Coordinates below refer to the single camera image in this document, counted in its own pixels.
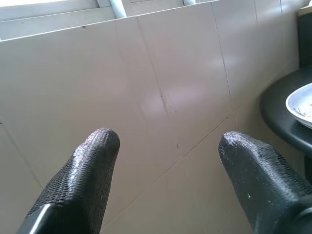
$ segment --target white bowl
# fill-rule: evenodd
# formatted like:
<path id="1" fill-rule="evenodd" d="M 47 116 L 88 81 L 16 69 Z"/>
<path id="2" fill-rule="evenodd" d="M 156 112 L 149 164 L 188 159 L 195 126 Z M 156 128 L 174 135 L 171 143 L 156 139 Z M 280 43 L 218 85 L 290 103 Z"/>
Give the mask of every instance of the white bowl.
<path id="1" fill-rule="evenodd" d="M 291 93 L 286 99 L 286 107 L 295 119 L 312 129 L 312 83 Z"/>

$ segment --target white plate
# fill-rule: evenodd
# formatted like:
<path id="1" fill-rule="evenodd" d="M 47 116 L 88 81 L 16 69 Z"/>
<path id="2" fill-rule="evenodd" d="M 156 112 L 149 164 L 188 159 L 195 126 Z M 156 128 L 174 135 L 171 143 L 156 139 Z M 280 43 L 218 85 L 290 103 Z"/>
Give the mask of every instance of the white plate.
<path id="1" fill-rule="evenodd" d="M 286 107 L 300 123 L 312 129 L 312 83 L 290 94 Z"/>

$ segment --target black table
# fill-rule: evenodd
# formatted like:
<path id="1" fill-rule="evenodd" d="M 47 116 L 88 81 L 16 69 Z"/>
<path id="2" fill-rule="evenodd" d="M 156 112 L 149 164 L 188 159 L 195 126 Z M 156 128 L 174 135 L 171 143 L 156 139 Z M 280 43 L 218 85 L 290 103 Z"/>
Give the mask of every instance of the black table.
<path id="1" fill-rule="evenodd" d="M 306 179 L 312 182 L 312 130 L 295 120 L 285 105 L 289 94 L 309 83 L 312 83 L 312 66 L 281 78 L 263 93 L 260 111 L 274 133 L 307 155 Z"/>

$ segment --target tiled wall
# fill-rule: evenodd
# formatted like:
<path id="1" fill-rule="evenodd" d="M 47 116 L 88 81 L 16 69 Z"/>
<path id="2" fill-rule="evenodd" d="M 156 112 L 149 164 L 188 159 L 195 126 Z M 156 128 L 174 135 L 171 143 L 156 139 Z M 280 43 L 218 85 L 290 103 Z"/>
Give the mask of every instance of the tiled wall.
<path id="1" fill-rule="evenodd" d="M 1 232 L 107 126 L 121 148 L 101 233 L 250 234 L 217 144 L 243 131 L 302 172 L 258 102 L 298 68 L 303 4 L 221 0 L 0 42 Z"/>

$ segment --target wall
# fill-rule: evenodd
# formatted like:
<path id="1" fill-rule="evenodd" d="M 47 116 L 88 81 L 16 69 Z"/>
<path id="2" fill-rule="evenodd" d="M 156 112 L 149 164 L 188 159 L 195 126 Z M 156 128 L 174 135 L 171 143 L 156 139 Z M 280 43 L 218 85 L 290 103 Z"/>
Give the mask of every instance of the wall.
<path id="1" fill-rule="evenodd" d="M 107 126 L 121 148 L 101 233 L 250 234 L 217 144 L 243 131 L 302 172 L 258 102 L 298 69 L 304 3 L 221 0 L 1 41 L 1 232 Z"/>

